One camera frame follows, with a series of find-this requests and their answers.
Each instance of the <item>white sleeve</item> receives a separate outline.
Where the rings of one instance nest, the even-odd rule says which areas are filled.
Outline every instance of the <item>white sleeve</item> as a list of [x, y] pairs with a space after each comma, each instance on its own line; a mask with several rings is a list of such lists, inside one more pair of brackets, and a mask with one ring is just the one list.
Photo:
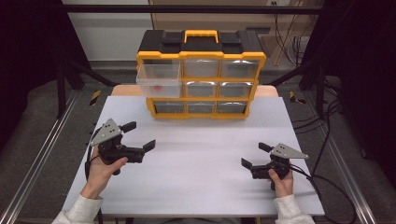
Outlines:
[[68, 211], [61, 211], [52, 222], [52, 224], [93, 223], [96, 214], [102, 206], [102, 202], [102, 198], [98, 200], [93, 200], [84, 198], [79, 195], [72, 208]]
[[315, 224], [311, 216], [303, 214], [294, 195], [274, 199], [278, 217], [276, 224]]

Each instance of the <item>yellow carrying handle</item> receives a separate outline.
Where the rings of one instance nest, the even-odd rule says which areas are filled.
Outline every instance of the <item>yellow carrying handle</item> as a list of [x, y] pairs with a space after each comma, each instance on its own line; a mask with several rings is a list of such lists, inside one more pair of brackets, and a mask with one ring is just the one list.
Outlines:
[[184, 43], [187, 43], [189, 36], [214, 36], [216, 43], [219, 43], [218, 31], [215, 30], [187, 30], [184, 32]]

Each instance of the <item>black metal frame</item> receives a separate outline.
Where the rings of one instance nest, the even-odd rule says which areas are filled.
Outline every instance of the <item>black metal frame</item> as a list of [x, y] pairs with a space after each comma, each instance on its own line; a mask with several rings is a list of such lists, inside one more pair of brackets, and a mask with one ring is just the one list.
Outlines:
[[[284, 81], [295, 77], [296, 75], [300, 75], [304, 72], [308, 72], [309, 74], [305, 75], [302, 82], [300, 83], [300, 87], [303, 90], [308, 90], [312, 87], [314, 82], [316, 81], [318, 84], [317, 89], [317, 111], [321, 117], [323, 117], [323, 99], [319, 99], [319, 97], [323, 96], [323, 71], [321, 70], [321, 64], [323, 63], [324, 58], [326, 57], [326, 49], [330, 48], [332, 42], [332, 38], [336, 33], [337, 26], [342, 22], [345, 15], [350, 10], [350, 6], [353, 5], [354, 0], [346, 0], [344, 2], [350, 2], [350, 5], [347, 7], [327, 7], [325, 4], [323, 7], [247, 7], [247, 6], [181, 6], [181, 5], [173, 5], [173, 6], [164, 6], [164, 5], [41, 5], [40, 10], [50, 10], [53, 12], [59, 13], [219, 13], [219, 14], [301, 14], [301, 15], [341, 15], [340, 19], [333, 23], [332, 29], [326, 38], [323, 40], [319, 40], [320, 45], [315, 50], [313, 57], [309, 60], [305, 60], [305, 56], [303, 58], [303, 63], [297, 67], [296, 69], [290, 71], [285, 76], [272, 81], [271, 83], [267, 83], [268, 85], [278, 86]], [[70, 66], [86, 73], [87, 75], [99, 80], [100, 82], [106, 84], [107, 86], [114, 86], [117, 83], [106, 80], [103, 77], [95, 74], [91, 68], [85, 68], [84, 66], [77, 64], [75, 62], [69, 63]], [[60, 67], [61, 71], [59, 71], [58, 80], [64, 77], [65, 74], [62, 72], [62, 67]], [[64, 103], [65, 94], [62, 91], [59, 91], [60, 103]], [[60, 112], [62, 114], [64, 111], [64, 106], [60, 105]]]

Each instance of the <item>gray floor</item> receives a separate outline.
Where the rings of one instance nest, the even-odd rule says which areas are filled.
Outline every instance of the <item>gray floor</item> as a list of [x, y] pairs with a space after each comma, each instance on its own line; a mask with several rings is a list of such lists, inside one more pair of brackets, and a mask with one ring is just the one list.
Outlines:
[[[114, 81], [122, 83], [132, 82], [130, 75], [122, 70], [101, 71]], [[279, 71], [268, 71], [268, 74], [281, 74]], [[268, 81], [275, 76], [264, 77], [262, 81]], [[296, 82], [292, 79], [277, 87], [278, 93], [284, 98], [291, 120], [306, 119], [313, 116], [308, 104], [293, 103], [290, 101], [290, 91], [294, 91], [296, 98], [305, 99], [311, 92], [299, 91]], [[78, 91], [78, 97], [73, 110], [66, 121], [63, 129], [49, 154], [45, 165], [31, 188], [24, 206], [18, 215], [18, 220], [30, 223], [45, 223], [53, 220], [63, 206], [65, 194], [71, 186], [74, 175], [84, 154], [86, 143], [93, 131], [93, 124], [100, 116], [101, 109], [106, 97], [111, 93], [111, 88], [95, 83], [86, 78], [87, 84], [83, 91]], [[92, 95], [101, 90], [101, 94], [95, 105], [90, 105]], [[29, 95], [29, 105], [24, 112], [21, 122], [15, 130], [5, 148], [0, 152], [0, 211], [4, 212], [18, 191], [35, 157], [46, 140], [57, 113], [57, 98], [55, 82], [47, 83], [33, 91]], [[330, 102], [334, 96], [327, 93], [325, 100]], [[299, 126], [305, 122], [295, 122]], [[319, 129], [308, 133], [317, 124], [296, 131], [300, 147], [304, 153], [310, 155], [307, 161], [312, 169], [318, 150], [323, 143], [323, 137]], [[350, 171], [352, 172], [359, 188], [367, 201], [376, 223], [396, 223], [396, 191], [381, 172], [375, 161], [366, 160], [361, 156], [359, 142], [349, 127], [345, 115], [335, 113], [331, 116], [331, 133]], [[336, 185], [342, 187], [343, 183], [337, 169], [326, 148], [320, 161], [317, 174], [326, 176]], [[352, 209], [345, 197], [332, 186], [318, 181], [318, 187], [323, 196], [322, 204], [326, 215], [332, 219], [348, 223], [352, 218]], [[273, 223], [273, 218], [266, 217], [263, 223]], [[316, 217], [317, 223], [330, 223], [323, 217]]]

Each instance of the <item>white tabletop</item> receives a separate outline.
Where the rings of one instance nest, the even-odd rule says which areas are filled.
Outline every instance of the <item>white tabletop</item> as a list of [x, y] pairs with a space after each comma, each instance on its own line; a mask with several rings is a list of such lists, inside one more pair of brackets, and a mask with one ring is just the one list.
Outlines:
[[[264, 217], [276, 215], [267, 180], [252, 179], [241, 158], [253, 165], [270, 162], [258, 149], [286, 144], [300, 150], [282, 98], [256, 97], [247, 119], [154, 119], [141, 96], [110, 96], [98, 120], [137, 122], [122, 143], [156, 147], [142, 163], [127, 163], [102, 192], [102, 212], [115, 217]], [[82, 160], [64, 209], [76, 200], [86, 180]], [[291, 160], [307, 173], [304, 160]], [[304, 176], [294, 174], [294, 194], [303, 212], [324, 215], [318, 195]]]

